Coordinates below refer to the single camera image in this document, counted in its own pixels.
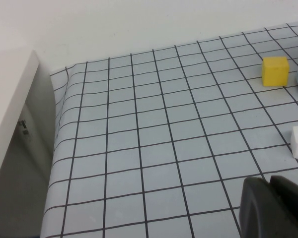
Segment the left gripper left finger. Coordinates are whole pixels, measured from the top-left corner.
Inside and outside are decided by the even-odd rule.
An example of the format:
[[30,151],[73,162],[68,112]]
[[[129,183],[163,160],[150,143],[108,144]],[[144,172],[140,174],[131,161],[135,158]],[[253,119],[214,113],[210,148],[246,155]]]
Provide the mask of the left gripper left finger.
[[281,213],[277,195],[261,178],[246,178],[243,183],[239,220],[243,238],[281,238]]

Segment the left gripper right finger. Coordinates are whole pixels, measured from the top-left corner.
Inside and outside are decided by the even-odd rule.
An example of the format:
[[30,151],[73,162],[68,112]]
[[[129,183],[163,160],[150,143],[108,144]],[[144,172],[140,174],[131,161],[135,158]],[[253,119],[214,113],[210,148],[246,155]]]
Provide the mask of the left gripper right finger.
[[271,176],[269,185],[287,211],[287,218],[298,231],[298,185],[283,176]]

